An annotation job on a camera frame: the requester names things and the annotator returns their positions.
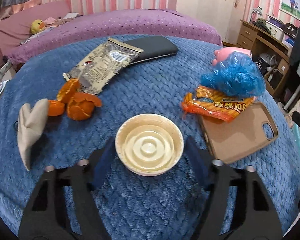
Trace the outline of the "cream plastic lid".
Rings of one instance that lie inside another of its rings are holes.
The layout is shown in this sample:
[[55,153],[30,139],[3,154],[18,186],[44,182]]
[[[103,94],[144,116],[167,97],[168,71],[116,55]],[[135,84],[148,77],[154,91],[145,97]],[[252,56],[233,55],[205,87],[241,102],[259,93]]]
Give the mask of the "cream plastic lid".
[[120,126],[115,150],[130,171],[153,177],[178,163],[184,151],[184,139],[170,119],[158,114],[140,114]]

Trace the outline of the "grey printed snack packet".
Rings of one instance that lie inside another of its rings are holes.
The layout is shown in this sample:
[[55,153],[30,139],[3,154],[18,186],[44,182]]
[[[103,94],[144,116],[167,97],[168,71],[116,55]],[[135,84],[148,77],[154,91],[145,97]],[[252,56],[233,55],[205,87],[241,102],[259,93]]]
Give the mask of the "grey printed snack packet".
[[66,81],[78,79],[81,90],[97,96],[118,72],[137,59],[143,49],[108,38],[106,42],[93,49],[85,58],[67,73]]

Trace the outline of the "yellow duck plush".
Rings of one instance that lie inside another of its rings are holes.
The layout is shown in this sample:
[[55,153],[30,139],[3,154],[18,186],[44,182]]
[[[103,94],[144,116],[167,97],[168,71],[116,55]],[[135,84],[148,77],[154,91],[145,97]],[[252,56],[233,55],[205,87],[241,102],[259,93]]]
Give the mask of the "yellow duck plush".
[[42,20],[34,20],[30,27],[32,35],[37,34],[45,29],[45,23]]

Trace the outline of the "blue plastic bag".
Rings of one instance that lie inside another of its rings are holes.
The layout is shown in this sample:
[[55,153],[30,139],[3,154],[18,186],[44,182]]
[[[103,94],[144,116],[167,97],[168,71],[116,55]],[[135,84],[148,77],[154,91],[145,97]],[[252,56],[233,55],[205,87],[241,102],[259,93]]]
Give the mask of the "blue plastic bag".
[[256,63],[237,51],[218,62],[210,72],[202,74],[200,84],[238,98],[261,96],[266,91],[265,80]]

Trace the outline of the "small framed photo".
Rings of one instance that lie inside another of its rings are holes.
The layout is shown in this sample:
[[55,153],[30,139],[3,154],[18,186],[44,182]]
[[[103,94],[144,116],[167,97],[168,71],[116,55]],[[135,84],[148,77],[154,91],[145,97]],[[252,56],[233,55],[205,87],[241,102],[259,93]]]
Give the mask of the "small framed photo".
[[300,0],[281,0],[280,10],[300,20]]

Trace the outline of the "white wardrobe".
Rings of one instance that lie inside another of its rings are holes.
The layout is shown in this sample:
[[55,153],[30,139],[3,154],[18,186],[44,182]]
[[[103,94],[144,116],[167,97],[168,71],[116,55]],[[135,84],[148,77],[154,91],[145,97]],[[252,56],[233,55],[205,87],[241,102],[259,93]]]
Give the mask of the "white wardrobe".
[[214,27],[223,42],[236,44],[246,0],[177,0],[177,11]]

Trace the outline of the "wooden desk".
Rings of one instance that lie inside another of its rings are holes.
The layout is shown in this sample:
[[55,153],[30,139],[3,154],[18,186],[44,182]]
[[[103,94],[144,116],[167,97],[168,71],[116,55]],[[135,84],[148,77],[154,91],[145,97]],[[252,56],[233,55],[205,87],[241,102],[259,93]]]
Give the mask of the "wooden desk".
[[237,46],[251,51],[252,58],[266,81],[267,91],[278,98],[289,74],[287,46],[244,20],[241,21]]

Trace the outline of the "purple dotted bed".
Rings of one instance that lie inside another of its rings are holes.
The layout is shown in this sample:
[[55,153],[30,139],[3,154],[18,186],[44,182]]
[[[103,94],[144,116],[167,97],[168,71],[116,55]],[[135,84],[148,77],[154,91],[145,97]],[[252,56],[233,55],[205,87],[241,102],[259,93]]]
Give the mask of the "purple dotted bed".
[[163,35],[222,44],[217,30],[199,20],[170,9],[126,9],[83,15],[66,22],[41,37],[30,37],[34,20],[59,18],[69,13],[65,1],[50,2],[20,11],[0,21],[0,52],[13,64],[60,46],[113,35]]

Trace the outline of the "white storage box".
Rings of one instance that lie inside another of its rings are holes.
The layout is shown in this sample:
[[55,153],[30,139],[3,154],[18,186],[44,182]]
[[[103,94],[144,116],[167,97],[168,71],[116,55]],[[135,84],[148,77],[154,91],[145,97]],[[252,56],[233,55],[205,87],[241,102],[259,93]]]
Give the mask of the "white storage box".
[[269,21],[266,21],[266,27],[271,32],[272,37],[276,38],[280,42],[282,41],[283,36],[284,36],[284,31],[281,28],[270,23]]

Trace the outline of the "beige cloth pouch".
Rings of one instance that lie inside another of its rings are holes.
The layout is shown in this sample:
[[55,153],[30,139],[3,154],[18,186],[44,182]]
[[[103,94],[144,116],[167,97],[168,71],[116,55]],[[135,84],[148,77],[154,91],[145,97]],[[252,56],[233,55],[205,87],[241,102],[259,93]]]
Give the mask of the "beige cloth pouch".
[[31,149],[43,134],[47,122],[49,101],[40,99],[31,108],[29,103],[22,105],[18,115],[17,144],[21,160],[26,170],[31,168]]

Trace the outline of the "orange plastic cap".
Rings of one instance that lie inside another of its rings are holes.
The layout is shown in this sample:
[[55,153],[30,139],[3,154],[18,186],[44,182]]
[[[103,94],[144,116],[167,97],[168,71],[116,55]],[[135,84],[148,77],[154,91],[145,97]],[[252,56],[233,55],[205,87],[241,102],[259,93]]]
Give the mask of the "orange plastic cap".
[[48,116],[60,116],[65,111],[65,104],[57,100],[49,100]]

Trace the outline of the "orange snack wrapper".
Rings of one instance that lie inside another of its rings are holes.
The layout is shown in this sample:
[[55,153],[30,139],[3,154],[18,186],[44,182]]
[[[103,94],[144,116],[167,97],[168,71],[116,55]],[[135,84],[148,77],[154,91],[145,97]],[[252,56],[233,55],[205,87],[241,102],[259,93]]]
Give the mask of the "orange snack wrapper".
[[218,90],[198,86],[194,93],[185,95],[181,107],[185,113],[231,122],[254,103],[255,99],[231,97]]

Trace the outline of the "black smartphone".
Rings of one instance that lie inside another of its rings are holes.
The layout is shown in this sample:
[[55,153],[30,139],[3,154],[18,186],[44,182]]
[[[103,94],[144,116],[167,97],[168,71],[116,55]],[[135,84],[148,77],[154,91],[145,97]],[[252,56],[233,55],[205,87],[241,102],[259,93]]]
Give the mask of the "black smartphone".
[[163,36],[141,37],[124,41],[124,43],[143,50],[130,64],[138,64],[163,57],[174,56],[178,52],[178,47]]

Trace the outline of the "pink metal-lined mug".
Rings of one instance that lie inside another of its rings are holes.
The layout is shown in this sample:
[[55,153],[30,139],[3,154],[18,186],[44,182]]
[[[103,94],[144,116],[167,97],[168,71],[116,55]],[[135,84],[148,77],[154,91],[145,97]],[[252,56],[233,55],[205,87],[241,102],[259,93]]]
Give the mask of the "pink metal-lined mug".
[[224,47],[218,50],[215,50],[215,58],[211,61],[212,65],[215,66],[217,63],[224,61],[228,58],[233,52],[243,53],[252,58],[252,53],[248,49],[238,48],[238,47]]

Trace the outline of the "orange peel piece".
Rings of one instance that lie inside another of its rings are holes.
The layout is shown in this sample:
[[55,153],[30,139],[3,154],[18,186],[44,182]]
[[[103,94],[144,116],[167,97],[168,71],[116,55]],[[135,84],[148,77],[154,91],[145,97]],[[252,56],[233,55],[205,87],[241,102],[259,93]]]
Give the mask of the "orange peel piece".
[[81,84],[79,79],[68,80],[57,94],[57,101],[62,103],[68,103],[70,98],[80,90]]
[[67,104],[67,116],[75,121],[89,119],[95,107],[101,107],[102,101],[92,94],[76,92]]

